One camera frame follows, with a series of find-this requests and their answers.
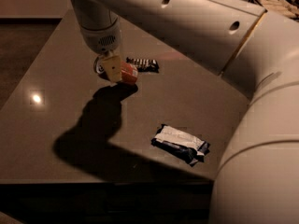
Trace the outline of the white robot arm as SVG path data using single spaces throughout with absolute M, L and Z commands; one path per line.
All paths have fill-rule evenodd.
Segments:
M 299 224 L 299 25 L 242 0 L 73 0 L 99 51 L 109 9 L 235 86 L 249 110 L 224 151 L 209 224 Z

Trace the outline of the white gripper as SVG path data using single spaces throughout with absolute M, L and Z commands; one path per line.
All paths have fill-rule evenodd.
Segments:
M 89 30 L 80 27 L 86 45 L 95 53 L 100 54 L 102 67 L 107 78 L 114 83 L 121 81 L 121 58 L 114 55 L 121 41 L 120 23 L 115 20 L 110 26 L 100 30 Z

